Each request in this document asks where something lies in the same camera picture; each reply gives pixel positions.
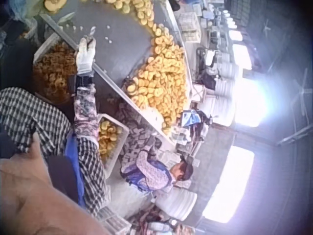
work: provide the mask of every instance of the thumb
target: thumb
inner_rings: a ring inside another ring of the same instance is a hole
[[[37,132],[33,134],[33,141],[30,145],[29,154],[27,156],[32,159],[42,159],[42,154],[40,150],[40,139]]]

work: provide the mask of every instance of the floral sleeve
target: floral sleeve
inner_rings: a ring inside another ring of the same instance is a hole
[[[77,94],[74,102],[74,129],[78,137],[90,137],[94,139],[97,144],[98,122],[94,97],[95,91],[94,84],[87,87],[77,88]]]
[[[84,179],[84,200],[94,216],[108,204],[109,191],[98,149],[98,123],[94,84],[78,87],[74,102],[74,129],[78,141],[79,167]]]

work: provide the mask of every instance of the window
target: window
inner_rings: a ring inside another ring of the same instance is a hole
[[[234,44],[233,45],[233,52],[235,63],[246,70],[252,69],[252,63],[249,56],[248,48],[243,45]]]
[[[234,99],[236,123],[257,127],[267,114],[266,98],[256,81],[246,78],[236,80]]]
[[[253,152],[231,146],[220,182],[203,211],[205,218],[220,223],[232,218],[244,195],[253,159]]]
[[[241,32],[237,31],[237,30],[230,30],[228,32],[231,40],[233,41],[242,41],[243,40],[243,36],[241,34]]]

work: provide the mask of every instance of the gray conveyor surface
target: gray conveyor surface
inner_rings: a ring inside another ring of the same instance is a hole
[[[153,37],[147,30],[148,27],[141,26],[135,20],[135,16],[122,14],[111,4],[92,1],[68,1],[66,6],[52,18],[58,22],[61,17],[71,12],[75,12],[71,22],[76,30],[69,25],[69,27],[63,26],[63,31],[78,44],[84,35],[89,34],[91,27],[96,26],[94,34],[97,40],[96,64],[106,71],[117,86],[122,87],[123,80],[133,75],[134,69],[143,65],[151,54]],[[164,24],[175,36],[166,9],[159,1],[154,3],[154,12],[155,22]]]
[[[173,11],[168,0],[165,3],[166,6],[163,6],[158,0],[154,1],[154,21],[157,24],[162,23],[168,27],[175,41],[183,46]],[[73,29],[73,25],[68,27],[64,25],[62,31],[56,23],[61,17],[72,12],[75,12],[75,15],[71,19],[71,23],[76,27],[76,30]],[[96,85],[96,88],[99,88],[98,92],[99,90],[103,92],[106,85],[109,85],[110,88],[107,90],[115,91],[165,137],[170,144],[175,144],[163,133],[161,123],[156,123],[155,121],[156,117],[142,112],[121,90],[123,80],[127,76],[132,76],[134,70],[143,65],[151,53],[151,39],[153,38],[151,29],[140,25],[135,20],[136,17],[131,14],[124,15],[109,4],[92,1],[68,1],[58,14],[52,17],[43,14],[42,18],[73,48],[77,47],[84,35],[89,34],[91,27],[96,26],[94,37],[97,40],[97,46],[93,69],[97,73],[97,77],[101,77],[104,80],[103,84]],[[185,56],[185,62],[187,84],[190,87],[192,82],[187,56]]]

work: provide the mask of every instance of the plaid shirt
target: plaid shirt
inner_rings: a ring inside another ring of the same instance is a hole
[[[92,215],[106,205],[104,167],[99,156],[94,86],[79,88],[74,104],[74,129],[79,166],[83,175],[87,210]],[[40,138],[43,157],[63,155],[71,124],[57,108],[21,88],[0,91],[0,123],[20,152],[28,152],[32,134]]]

